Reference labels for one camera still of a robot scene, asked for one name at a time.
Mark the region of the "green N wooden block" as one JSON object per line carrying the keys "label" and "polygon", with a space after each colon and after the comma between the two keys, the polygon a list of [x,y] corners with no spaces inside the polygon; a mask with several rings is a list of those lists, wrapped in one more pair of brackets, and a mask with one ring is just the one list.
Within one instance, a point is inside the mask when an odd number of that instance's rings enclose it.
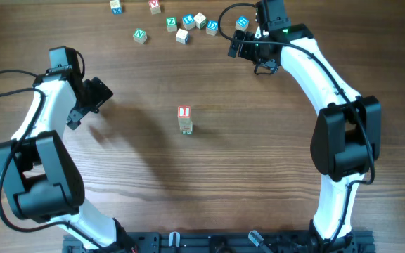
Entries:
{"label": "green N wooden block", "polygon": [[145,30],[137,28],[133,33],[134,41],[140,44],[145,44],[148,36]]}

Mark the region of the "red I wooden block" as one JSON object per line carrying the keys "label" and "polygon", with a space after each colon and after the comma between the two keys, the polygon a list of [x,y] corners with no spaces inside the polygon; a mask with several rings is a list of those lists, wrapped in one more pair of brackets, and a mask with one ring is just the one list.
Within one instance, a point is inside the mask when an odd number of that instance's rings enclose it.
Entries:
{"label": "red I wooden block", "polygon": [[177,111],[177,117],[179,119],[189,119],[191,118],[191,106],[179,106]]}

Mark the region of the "white green-sided wooden block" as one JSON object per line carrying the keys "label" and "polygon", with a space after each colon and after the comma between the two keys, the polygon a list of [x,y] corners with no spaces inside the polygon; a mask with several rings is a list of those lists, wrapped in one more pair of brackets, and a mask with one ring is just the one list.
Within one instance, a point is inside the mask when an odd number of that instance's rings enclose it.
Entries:
{"label": "white green-sided wooden block", "polygon": [[191,124],[192,119],[191,118],[178,118],[179,124]]}

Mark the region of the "green W wooden block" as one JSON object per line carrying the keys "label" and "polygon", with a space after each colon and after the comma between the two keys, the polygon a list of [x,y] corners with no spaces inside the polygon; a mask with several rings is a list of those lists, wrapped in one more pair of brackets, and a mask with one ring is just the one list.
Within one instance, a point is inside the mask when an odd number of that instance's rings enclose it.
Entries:
{"label": "green W wooden block", "polygon": [[193,125],[192,124],[180,124],[179,127],[180,127],[180,129],[192,129]]}

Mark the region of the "red 6 wooden block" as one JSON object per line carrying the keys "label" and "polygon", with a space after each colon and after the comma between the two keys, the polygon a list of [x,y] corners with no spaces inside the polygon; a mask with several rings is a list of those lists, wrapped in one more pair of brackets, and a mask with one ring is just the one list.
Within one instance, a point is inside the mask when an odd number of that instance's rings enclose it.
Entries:
{"label": "red 6 wooden block", "polygon": [[180,131],[181,131],[181,133],[182,133],[182,131],[192,131],[193,132],[192,129],[180,129]]}

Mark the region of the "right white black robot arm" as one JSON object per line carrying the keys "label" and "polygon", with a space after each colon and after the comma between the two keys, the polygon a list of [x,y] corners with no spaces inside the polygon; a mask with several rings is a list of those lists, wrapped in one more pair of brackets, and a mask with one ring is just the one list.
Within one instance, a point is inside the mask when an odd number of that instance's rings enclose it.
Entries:
{"label": "right white black robot arm", "polygon": [[229,55],[252,62],[257,75],[272,75],[283,68],[299,84],[317,116],[310,153],[321,174],[319,205],[302,243],[286,236],[276,246],[298,252],[371,251],[372,234],[353,231],[350,219],[359,186],[375,180],[381,105],[339,76],[309,28],[291,23],[282,1],[258,1],[253,8],[257,30],[249,32],[238,21],[229,39]]}

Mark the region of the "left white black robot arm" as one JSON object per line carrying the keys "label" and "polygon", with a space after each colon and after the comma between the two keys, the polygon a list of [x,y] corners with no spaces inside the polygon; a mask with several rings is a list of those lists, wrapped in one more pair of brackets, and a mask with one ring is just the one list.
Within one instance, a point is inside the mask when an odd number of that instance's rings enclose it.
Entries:
{"label": "left white black robot arm", "polygon": [[79,51],[49,51],[51,66],[37,74],[27,116],[9,141],[0,143],[0,218],[14,231],[53,226],[70,234],[64,252],[136,252],[120,223],[85,198],[81,174],[63,144],[66,127],[76,129],[97,113],[112,91],[97,77],[85,79]]}

